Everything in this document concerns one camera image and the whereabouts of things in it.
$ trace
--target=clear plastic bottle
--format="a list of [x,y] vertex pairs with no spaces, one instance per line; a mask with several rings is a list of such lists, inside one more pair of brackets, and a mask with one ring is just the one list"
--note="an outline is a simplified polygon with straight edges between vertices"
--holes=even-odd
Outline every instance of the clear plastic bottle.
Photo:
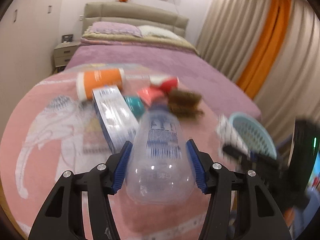
[[152,106],[141,119],[126,173],[128,196],[137,202],[177,204],[195,185],[195,173],[178,119],[167,106]]

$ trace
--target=brown brush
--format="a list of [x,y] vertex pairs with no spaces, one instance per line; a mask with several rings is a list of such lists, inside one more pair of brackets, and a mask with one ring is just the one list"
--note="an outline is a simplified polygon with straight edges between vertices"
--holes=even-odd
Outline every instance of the brown brush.
[[204,114],[202,110],[193,107],[180,106],[174,103],[169,103],[168,107],[170,112],[178,118],[196,118]]
[[195,92],[173,89],[168,95],[169,104],[197,108],[202,96]]

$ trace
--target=plastic bottle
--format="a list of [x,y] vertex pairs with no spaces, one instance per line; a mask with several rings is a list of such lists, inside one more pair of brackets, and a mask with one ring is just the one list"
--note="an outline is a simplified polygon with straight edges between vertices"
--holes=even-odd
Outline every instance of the plastic bottle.
[[180,123],[167,106],[152,106],[142,116],[125,181],[127,195],[140,203],[177,204],[192,193],[194,168]]
[[123,68],[79,72],[76,80],[78,98],[80,101],[91,100],[92,90],[104,86],[117,86],[121,90],[124,79]]

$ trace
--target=bedside table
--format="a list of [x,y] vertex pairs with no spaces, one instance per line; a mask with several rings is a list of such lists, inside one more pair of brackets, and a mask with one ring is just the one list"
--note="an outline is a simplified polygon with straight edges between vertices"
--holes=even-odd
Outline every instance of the bedside table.
[[61,72],[66,65],[68,65],[73,54],[76,52],[80,45],[80,41],[73,41],[69,43],[61,43],[54,49],[54,65]]

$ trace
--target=beige curtain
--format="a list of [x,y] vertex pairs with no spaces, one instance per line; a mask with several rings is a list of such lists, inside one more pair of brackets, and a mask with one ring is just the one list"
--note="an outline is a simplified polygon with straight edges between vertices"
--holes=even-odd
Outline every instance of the beige curtain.
[[213,0],[197,49],[236,82],[259,41],[271,0]]
[[276,143],[293,131],[296,116],[320,120],[320,23],[310,5],[292,0],[280,53],[254,101]]

